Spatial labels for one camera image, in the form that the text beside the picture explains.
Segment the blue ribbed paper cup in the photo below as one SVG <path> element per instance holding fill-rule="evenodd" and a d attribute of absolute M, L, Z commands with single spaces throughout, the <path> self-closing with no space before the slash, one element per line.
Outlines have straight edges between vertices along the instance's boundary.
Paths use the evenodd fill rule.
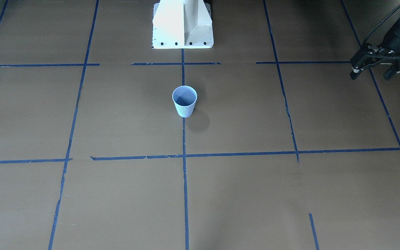
<path fill-rule="evenodd" d="M 183 85 L 177 87 L 172 93 L 172 100 L 177 113 L 182 118 L 188 118 L 192 115 L 198 94 L 193 87 Z"/>

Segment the white mounting pillar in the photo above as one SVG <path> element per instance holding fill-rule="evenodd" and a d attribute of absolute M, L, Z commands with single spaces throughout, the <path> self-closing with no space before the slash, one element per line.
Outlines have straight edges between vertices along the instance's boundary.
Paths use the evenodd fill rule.
<path fill-rule="evenodd" d="M 214 46 L 211 0 L 161 0 L 153 6 L 152 48 Z"/>

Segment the brown paper table cover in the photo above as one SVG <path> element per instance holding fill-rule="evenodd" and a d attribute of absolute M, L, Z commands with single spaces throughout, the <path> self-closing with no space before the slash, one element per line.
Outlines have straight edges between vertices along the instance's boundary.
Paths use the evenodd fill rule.
<path fill-rule="evenodd" d="M 199 50 L 155 3 L 0 0 L 0 250 L 400 250 L 400 73 L 349 76 L 400 1 L 213 0 Z"/>

